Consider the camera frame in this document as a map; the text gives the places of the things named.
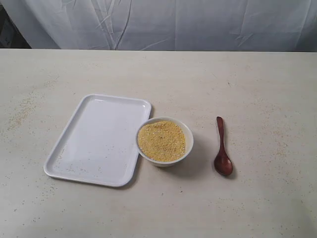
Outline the dark wooden spoon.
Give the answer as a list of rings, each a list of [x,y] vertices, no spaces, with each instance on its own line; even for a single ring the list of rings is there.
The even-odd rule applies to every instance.
[[[233,165],[231,160],[229,159],[224,146],[224,123],[221,117],[216,117],[219,138],[220,138],[220,146],[219,152],[214,159],[213,165],[215,170],[221,174],[222,176],[229,176],[233,172]]]

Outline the white rectangular plastic tray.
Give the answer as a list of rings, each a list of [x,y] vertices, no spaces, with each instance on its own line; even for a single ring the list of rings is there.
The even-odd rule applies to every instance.
[[[45,164],[56,179],[122,187],[133,177],[139,152],[136,134],[151,114],[141,99],[85,96]]]

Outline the yellow millet grain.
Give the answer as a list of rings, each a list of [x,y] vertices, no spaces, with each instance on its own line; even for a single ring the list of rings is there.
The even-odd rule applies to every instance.
[[[144,125],[138,132],[137,141],[143,154],[155,161],[171,162],[185,154],[185,135],[171,121]]]

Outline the white ceramic bowl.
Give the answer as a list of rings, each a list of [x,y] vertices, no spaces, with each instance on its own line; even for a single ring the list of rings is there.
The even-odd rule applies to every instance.
[[[155,161],[155,160],[152,160],[152,159],[148,158],[145,154],[143,154],[143,152],[139,148],[138,141],[137,141],[138,132],[144,125],[147,125],[147,124],[150,124],[150,123],[154,123],[154,122],[158,122],[158,121],[163,121],[163,120],[171,121],[171,122],[177,124],[182,129],[182,131],[183,131],[183,133],[185,135],[185,143],[186,143],[186,145],[185,145],[185,154],[183,155],[183,157],[179,158],[178,160],[171,161],[171,162],[159,162],[159,161]],[[173,165],[181,162],[182,160],[184,160],[190,154],[190,152],[191,152],[191,150],[193,148],[193,145],[194,145],[194,137],[193,137],[193,134],[192,134],[191,130],[189,129],[189,127],[187,125],[185,125],[184,123],[182,123],[181,121],[179,121],[177,119],[170,118],[170,117],[158,117],[158,118],[149,119],[149,120],[147,120],[145,123],[143,123],[140,126],[140,128],[136,132],[136,145],[137,145],[139,154],[143,158],[148,160],[150,163],[152,163],[154,166],[157,166],[157,167],[170,167],[170,166],[173,166]]]

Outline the white backdrop cloth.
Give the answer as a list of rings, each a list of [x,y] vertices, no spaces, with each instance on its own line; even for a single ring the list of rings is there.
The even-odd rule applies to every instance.
[[[3,0],[34,49],[317,49],[314,0]]]

